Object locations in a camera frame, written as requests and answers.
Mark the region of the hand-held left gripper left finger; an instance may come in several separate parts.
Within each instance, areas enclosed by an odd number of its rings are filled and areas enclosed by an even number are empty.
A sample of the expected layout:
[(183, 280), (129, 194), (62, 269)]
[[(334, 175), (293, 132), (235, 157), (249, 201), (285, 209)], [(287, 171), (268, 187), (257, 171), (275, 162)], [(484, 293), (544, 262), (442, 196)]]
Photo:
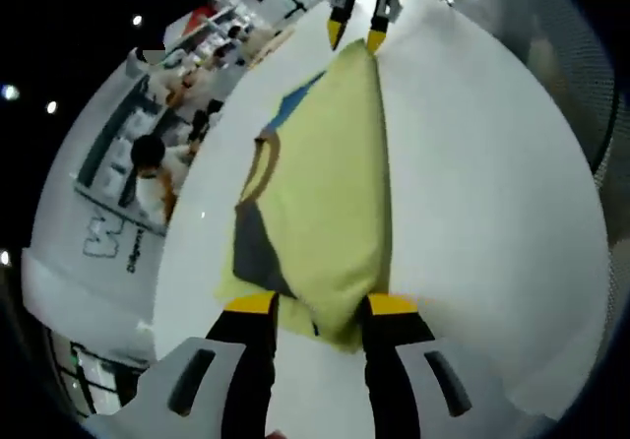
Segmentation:
[(138, 383), (148, 438), (263, 438), (275, 382), (279, 295), (230, 301), (202, 338), (189, 338)]

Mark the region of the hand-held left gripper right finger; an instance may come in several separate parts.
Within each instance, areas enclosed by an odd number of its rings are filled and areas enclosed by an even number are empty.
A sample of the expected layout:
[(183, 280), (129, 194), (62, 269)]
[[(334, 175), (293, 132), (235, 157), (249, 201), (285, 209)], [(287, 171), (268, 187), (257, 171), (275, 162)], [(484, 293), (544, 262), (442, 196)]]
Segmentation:
[(413, 302), (365, 296), (361, 330), (377, 438), (497, 436), (497, 383), (488, 365), (435, 338)]

